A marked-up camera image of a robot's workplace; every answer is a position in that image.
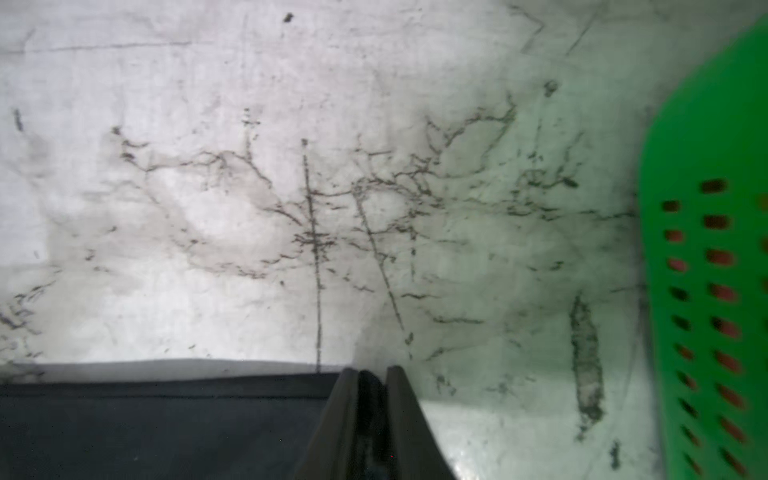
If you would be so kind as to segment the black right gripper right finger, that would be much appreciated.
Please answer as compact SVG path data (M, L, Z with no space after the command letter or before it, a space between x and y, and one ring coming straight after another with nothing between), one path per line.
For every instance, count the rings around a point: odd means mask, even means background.
M404 369L387 369L387 420L395 479L455 479Z

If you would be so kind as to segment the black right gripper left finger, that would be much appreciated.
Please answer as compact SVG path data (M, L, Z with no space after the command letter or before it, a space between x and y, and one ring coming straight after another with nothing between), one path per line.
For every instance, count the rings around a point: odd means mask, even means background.
M357 429L359 371L344 369L292 479L351 479Z

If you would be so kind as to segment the black t-shirt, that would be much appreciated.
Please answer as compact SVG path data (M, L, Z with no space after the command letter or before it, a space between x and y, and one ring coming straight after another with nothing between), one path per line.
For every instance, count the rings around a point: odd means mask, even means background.
M5 384L5 479L299 479L333 374Z

